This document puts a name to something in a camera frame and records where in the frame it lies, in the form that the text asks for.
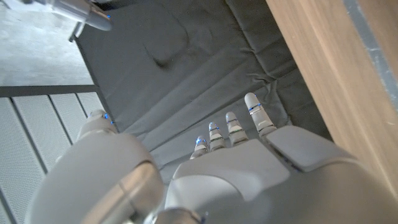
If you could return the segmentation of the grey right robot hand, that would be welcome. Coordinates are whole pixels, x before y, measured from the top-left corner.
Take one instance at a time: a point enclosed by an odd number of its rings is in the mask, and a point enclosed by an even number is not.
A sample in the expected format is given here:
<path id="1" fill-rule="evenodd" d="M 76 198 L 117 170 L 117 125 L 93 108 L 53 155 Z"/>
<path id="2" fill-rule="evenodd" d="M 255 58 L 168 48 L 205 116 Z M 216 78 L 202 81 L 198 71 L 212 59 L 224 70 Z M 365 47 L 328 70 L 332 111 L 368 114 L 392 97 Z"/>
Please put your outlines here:
<path id="1" fill-rule="evenodd" d="M 1 0 L 15 11 L 51 12 L 65 16 L 99 30 L 109 31 L 111 18 L 93 2 L 87 0 Z"/>

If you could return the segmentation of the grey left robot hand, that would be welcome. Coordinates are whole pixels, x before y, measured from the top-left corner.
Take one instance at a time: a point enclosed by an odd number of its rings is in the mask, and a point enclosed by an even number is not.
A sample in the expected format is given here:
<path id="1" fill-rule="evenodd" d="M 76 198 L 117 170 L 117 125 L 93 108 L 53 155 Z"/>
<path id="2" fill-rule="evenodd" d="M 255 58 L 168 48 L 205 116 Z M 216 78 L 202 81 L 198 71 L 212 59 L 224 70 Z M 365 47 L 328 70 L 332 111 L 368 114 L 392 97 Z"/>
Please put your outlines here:
<path id="1" fill-rule="evenodd" d="M 397 199 L 357 158 L 244 97 L 258 137 L 226 114 L 164 184 L 154 158 L 93 111 L 36 191 L 26 223 L 396 223 Z"/>

